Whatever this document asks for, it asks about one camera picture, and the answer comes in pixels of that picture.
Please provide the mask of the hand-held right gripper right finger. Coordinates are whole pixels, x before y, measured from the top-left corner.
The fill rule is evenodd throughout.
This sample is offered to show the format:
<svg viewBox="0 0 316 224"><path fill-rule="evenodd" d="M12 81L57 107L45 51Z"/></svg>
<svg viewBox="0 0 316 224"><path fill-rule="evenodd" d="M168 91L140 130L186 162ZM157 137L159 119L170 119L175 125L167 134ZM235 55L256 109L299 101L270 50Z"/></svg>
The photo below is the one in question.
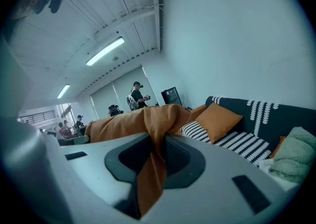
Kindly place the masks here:
<svg viewBox="0 0 316 224"><path fill-rule="evenodd" d="M238 154L186 137L167 135L185 152L186 166L167 177L145 224L270 224L298 192Z"/></svg>

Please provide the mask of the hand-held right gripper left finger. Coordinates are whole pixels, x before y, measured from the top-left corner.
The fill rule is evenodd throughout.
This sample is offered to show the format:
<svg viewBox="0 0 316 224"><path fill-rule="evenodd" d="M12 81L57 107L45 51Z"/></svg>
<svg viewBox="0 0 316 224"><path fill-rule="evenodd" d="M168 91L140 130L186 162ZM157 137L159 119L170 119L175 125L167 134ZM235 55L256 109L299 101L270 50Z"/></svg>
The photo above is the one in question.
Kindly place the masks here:
<svg viewBox="0 0 316 224"><path fill-rule="evenodd" d="M44 142L70 223L140 223L137 175L151 150L148 133L64 147Z"/></svg>

